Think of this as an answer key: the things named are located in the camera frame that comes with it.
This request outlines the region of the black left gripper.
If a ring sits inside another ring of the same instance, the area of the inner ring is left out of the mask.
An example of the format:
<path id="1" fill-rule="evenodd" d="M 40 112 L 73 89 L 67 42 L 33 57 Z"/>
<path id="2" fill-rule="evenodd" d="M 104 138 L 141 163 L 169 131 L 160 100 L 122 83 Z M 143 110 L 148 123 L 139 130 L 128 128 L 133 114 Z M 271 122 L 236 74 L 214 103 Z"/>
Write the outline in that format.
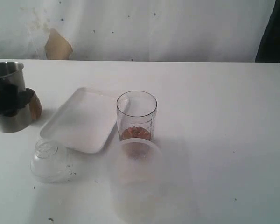
<path id="1" fill-rule="evenodd" d="M 13 84 L 7 84 L 0 89 L 0 115 L 9 114 L 13 111 L 26 107 L 34 96 L 35 91 L 26 88 L 25 91 L 18 93 L 18 87 Z"/>

